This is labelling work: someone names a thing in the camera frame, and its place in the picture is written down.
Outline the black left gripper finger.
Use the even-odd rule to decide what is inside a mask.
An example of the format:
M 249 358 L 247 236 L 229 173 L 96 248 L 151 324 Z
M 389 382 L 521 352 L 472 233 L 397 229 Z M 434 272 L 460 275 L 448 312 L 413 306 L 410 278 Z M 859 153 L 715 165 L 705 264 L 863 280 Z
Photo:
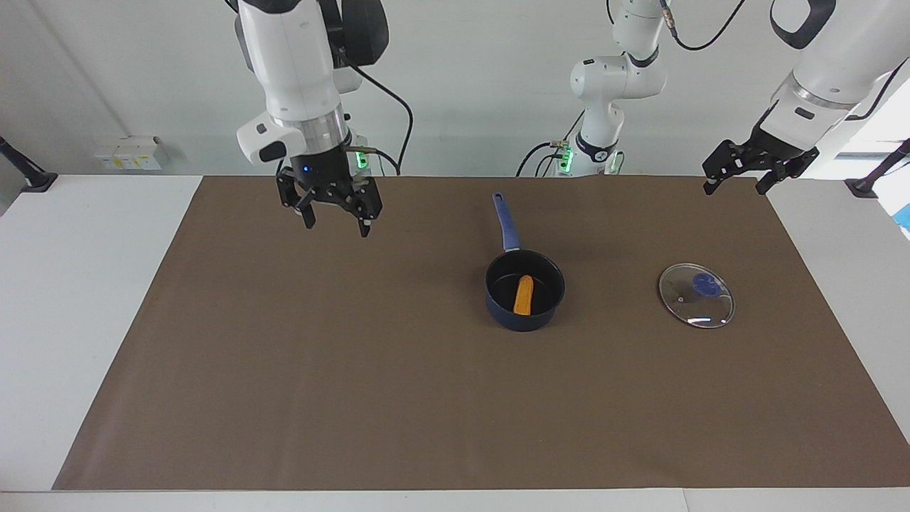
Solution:
M 705 173 L 703 191 L 707 195 L 712 195 L 726 179 L 757 171 L 760 160 L 761 148 L 748 143 L 735 144 L 732 140 L 724 140 L 702 162 L 702 170 Z
M 773 163 L 770 171 L 767 171 L 755 185 L 756 191 L 759 195 L 765 195 L 774 185 L 784 179 L 801 177 L 818 156 L 819 153 L 803 153 L 796 158 Z

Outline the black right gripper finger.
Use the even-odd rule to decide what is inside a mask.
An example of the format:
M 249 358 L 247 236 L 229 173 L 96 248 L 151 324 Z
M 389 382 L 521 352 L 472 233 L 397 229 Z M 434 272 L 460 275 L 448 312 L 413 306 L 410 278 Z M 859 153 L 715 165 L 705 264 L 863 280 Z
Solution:
M 296 179 L 289 171 L 276 172 L 276 184 L 282 206 L 295 210 L 302 217 L 306 229 L 312 229 L 316 224 L 316 216 L 312 207 L 313 194 L 305 191 L 303 195 L 300 195 Z
M 382 211 L 378 184 L 374 178 L 352 178 L 350 187 L 351 191 L 345 197 L 345 210 L 357 218 L 360 236 L 366 238 Z

